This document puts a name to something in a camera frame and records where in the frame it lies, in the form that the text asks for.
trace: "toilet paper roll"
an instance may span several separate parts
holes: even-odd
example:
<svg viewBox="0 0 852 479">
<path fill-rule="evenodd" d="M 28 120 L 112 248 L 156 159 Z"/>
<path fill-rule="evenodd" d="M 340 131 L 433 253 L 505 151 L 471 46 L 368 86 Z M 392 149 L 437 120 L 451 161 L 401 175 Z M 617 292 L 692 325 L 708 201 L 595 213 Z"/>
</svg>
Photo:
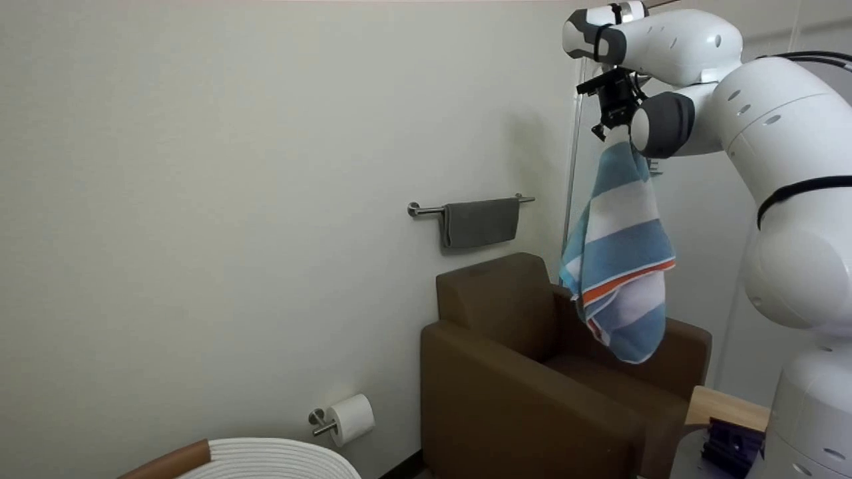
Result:
<svg viewBox="0 0 852 479">
<path fill-rule="evenodd" d="M 329 440 L 338 446 L 358 440 L 376 425 L 376 416 L 365 393 L 348 396 L 346 402 L 326 406 L 326 416 L 334 421 Z"/>
</svg>

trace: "towel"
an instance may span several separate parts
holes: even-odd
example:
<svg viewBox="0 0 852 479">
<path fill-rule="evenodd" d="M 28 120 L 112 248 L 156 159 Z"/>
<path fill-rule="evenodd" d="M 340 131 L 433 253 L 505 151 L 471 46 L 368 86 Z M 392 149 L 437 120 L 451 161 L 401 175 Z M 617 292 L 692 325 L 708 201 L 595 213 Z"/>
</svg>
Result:
<svg viewBox="0 0 852 479">
<path fill-rule="evenodd" d="M 451 201 L 442 213 L 442 249 L 465 253 L 515 235 L 518 200 Z"/>
<path fill-rule="evenodd" d="M 674 248 L 660 221 L 646 159 L 609 147 L 591 201 L 566 237 L 558 281 L 573 289 L 591 334 L 619 361 L 646 361 L 664 334 Z"/>
</svg>

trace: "blue striped towel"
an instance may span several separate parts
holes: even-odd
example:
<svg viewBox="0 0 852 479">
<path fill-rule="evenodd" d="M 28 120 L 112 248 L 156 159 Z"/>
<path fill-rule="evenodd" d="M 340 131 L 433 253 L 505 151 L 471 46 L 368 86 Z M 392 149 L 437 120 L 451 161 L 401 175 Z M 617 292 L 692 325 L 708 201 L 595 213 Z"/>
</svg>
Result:
<svg viewBox="0 0 852 479">
<path fill-rule="evenodd" d="M 591 201 L 566 237 L 558 281 L 585 326 L 619 361 L 646 361 L 664 334 L 664 281 L 674 248 L 660 221 L 646 159 L 609 147 Z"/>
</svg>

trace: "brown armchair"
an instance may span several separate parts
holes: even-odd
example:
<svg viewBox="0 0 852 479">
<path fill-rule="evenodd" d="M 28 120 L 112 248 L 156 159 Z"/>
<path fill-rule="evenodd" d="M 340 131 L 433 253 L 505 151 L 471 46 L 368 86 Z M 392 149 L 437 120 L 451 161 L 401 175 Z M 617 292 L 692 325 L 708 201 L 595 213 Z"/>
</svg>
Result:
<svg viewBox="0 0 852 479">
<path fill-rule="evenodd" d="M 711 334 L 667 320 L 633 366 L 515 253 L 437 276 L 421 334 L 421 444 L 439 479 L 664 479 Z"/>
</svg>

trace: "robot body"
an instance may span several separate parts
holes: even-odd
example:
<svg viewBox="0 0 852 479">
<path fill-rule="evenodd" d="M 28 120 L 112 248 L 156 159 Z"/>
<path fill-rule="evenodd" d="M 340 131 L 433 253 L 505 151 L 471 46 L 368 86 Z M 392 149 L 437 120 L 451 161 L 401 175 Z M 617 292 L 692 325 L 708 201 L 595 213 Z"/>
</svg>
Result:
<svg viewBox="0 0 852 479">
<path fill-rule="evenodd" d="M 852 107 L 794 60 L 740 63 L 736 30 L 699 11 L 603 30 L 570 20 L 565 48 L 678 87 L 637 107 L 633 147 L 646 157 L 724 149 L 759 205 L 742 268 L 751 304 L 834 338 L 786 365 L 754 477 L 852 479 Z"/>
</svg>

